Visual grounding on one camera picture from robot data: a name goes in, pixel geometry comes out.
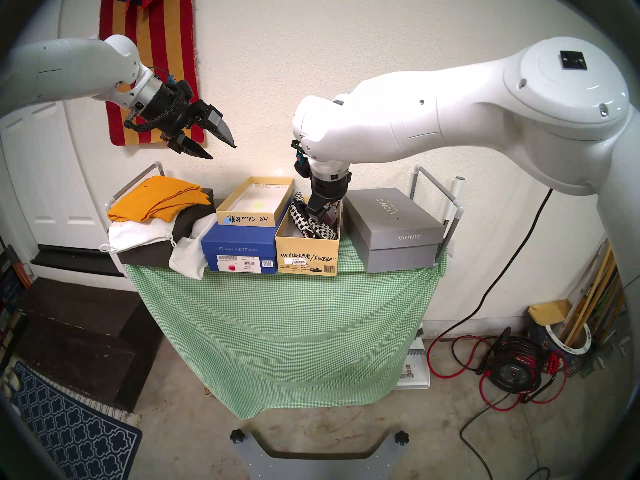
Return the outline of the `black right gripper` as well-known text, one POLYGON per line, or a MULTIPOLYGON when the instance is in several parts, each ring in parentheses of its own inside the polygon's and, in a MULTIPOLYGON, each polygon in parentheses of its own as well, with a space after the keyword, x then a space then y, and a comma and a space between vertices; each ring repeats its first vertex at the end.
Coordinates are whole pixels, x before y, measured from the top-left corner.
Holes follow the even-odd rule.
POLYGON ((341 178, 322 180, 311 173, 312 194, 306 203, 307 215, 309 217, 324 217, 326 214, 326 220, 337 220, 341 209, 340 200, 348 192, 351 175, 351 172, 347 171, 341 178))

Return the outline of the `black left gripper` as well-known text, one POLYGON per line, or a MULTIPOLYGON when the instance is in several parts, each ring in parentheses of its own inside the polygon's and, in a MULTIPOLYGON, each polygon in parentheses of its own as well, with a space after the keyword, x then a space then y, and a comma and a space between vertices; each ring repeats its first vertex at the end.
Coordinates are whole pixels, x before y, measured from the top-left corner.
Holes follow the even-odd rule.
POLYGON ((181 132, 194 125, 235 149, 237 146, 223 115, 201 99, 192 102, 192 95, 186 80, 162 82, 159 78, 149 78, 144 88, 144 131, 159 129, 169 135, 166 144, 170 149, 195 158, 213 157, 181 132))

